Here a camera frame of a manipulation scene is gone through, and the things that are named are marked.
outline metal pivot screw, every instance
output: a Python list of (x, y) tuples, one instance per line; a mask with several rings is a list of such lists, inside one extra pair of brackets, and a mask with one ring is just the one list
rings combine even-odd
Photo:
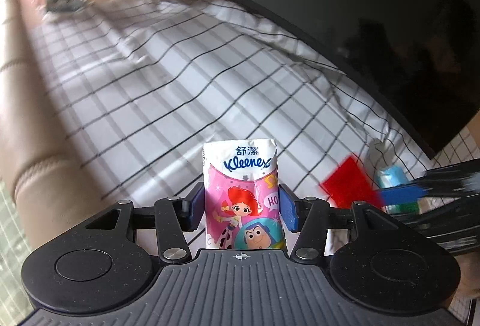
[(318, 257), (318, 251), (313, 247), (302, 247), (295, 252), (295, 255), (302, 260), (313, 260)]
[(163, 252), (163, 256), (167, 260), (179, 260), (181, 258), (184, 258), (186, 255), (187, 252), (178, 247), (171, 247), (170, 249), (167, 249), (165, 252)]

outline cartoon character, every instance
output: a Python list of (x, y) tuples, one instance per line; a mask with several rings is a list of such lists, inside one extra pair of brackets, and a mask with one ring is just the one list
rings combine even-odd
[(272, 243), (275, 243), (270, 235), (270, 229), (261, 223), (246, 227), (243, 240), (249, 249), (268, 249)]
[(242, 227), (242, 217), (252, 215), (257, 217), (262, 212), (262, 209), (258, 205), (257, 199), (247, 189), (240, 187), (230, 187), (227, 191), (227, 195), (232, 203), (228, 205), (226, 201), (222, 203), (222, 211), (225, 211), (228, 217), (218, 215), (217, 211), (212, 213), (213, 218), (217, 222), (228, 222), (226, 228), (220, 234), (218, 239), (220, 249), (232, 249), (232, 232), (239, 225)]

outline jessie cartoon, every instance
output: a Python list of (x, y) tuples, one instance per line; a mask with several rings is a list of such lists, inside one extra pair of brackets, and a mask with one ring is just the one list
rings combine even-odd
[(218, 215), (217, 211), (212, 213), (213, 218), (217, 222), (228, 222), (218, 239), (220, 249), (232, 248), (232, 232), (238, 225), (242, 227), (242, 217), (246, 217), (248, 215), (257, 217), (262, 212), (261, 207), (258, 205), (257, 199), (248, 189), (233, 186), (229, 188), (227, 195), (232, 205), (229, 206), (226, 201), (223, 201), (222, 211), (225, 211), (225, 213), (229, 216), (220, 216)]

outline pink packaging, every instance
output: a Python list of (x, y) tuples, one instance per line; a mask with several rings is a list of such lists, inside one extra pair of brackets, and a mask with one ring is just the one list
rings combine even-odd
[(283, 249), (274, 139), (203, 145), (207, 247)]

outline black grid pattern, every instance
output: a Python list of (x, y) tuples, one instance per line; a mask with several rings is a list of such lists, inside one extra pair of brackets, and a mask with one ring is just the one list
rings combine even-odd
[[(184, 196), (212, 140), (275, 138), (280, 180), (300, 197), (325, 197), (318, 184), (351, 153), (372, 184), (387, 165), (415, 178), (480, 157), (465, 128), (428, 160), (333, 64), (231, 2), (115, 0), (40, 26), (32, 42), (66, 138), (112, 202)], [(204, 227), (187, 235), (193, 252)], [(331, 237), (333, 252), (345, 239)]]
[(454, 296), (448, 309), (460, 322), (465, 325), (467, 324), (469, 318), (474, 315), (474, 311), (472, 310), (475, 310), (472, 309), (472, 300), (460, 298), (458, 296)]

